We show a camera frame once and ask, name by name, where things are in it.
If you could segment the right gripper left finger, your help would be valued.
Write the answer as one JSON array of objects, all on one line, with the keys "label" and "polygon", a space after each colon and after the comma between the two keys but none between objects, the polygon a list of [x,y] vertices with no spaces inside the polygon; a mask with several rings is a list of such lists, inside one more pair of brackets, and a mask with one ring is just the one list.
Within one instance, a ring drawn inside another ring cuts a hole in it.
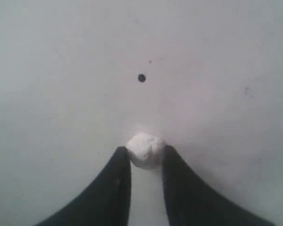
[{"label": "right gripper left finger", "polygon": [[126,226],[131,190],[130,158],[128,150],[120,146],[92,183],[39,225]]}]

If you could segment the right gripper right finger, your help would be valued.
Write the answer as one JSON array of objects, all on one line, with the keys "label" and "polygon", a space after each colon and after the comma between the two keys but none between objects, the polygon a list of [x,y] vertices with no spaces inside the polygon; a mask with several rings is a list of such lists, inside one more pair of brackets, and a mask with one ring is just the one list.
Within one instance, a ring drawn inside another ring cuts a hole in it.
[{"label": "right gripper right finger", "polygon": [[203,181],[176,149],[166,145],[162,154],[164,201],[171,226],[271,226],[228,200]]}]

